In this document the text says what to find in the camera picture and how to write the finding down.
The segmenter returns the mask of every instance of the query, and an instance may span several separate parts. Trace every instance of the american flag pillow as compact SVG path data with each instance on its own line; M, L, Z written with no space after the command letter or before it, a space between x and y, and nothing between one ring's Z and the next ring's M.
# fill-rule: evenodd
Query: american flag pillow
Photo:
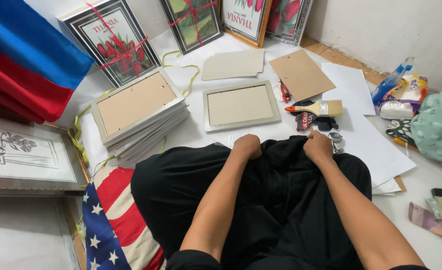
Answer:
M131 195L133 169L106 166L83 196L86 259L90 270L158 270L163 250Z

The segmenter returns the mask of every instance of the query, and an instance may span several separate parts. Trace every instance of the person's hand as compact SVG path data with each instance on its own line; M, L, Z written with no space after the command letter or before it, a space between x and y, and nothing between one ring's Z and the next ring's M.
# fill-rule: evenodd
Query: person's hand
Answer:
M333 145L331 139L325 134L314 130L308 135L308 141L303 149L306 156L319 167L320 163L325 163L333 159Z
M232 151L247 159L255 159L261 156L260 138L253 134L246 134L234 142Z

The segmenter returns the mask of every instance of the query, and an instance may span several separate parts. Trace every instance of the black shirt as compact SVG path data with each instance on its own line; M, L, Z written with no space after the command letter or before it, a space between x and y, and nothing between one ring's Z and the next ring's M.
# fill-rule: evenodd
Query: black shirt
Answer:
M210 254L199 250L182 250L174 253L166 270L222 270L218 261ZM416 265L403 265L391 270L429 270Z

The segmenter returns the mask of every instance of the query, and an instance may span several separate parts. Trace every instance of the green floral fabric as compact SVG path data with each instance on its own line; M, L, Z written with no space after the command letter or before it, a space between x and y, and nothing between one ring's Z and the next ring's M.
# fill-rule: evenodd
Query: green floral fabric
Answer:
M419 151L442 162L442 92L428 95L411 121L411 134Z

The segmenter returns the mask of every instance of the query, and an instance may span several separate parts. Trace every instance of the paint brush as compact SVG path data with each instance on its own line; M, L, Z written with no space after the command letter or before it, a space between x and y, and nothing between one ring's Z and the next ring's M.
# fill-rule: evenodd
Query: paint brush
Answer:
M309 106L290 106L284 110L291 113L310 112L318 117L335 117L343 115L343 102L341 100L322 100Z

